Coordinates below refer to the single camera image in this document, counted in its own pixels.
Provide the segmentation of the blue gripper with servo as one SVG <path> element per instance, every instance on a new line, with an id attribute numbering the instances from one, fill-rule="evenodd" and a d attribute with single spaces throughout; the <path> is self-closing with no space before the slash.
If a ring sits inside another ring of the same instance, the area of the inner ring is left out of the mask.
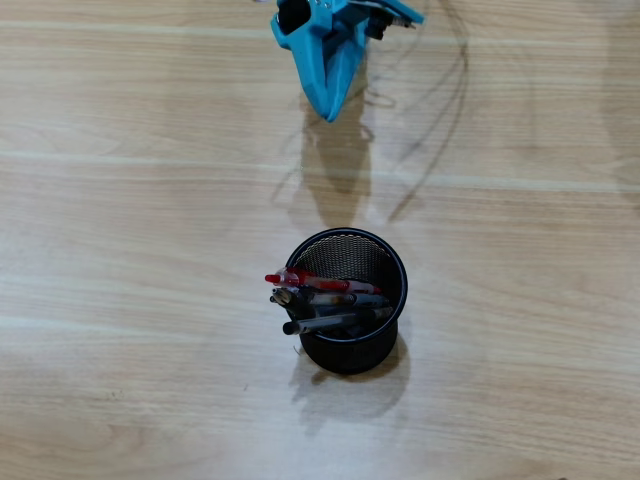
<path id="1" fill-rule="evenodd" d="M 311 106 L 332 123 L 365 56 L 373 32 L 370 10 L 359 1 L 289 0 L 278 1 L 277 8 L 271 20 L 274 37 L 292 53 Z"/>

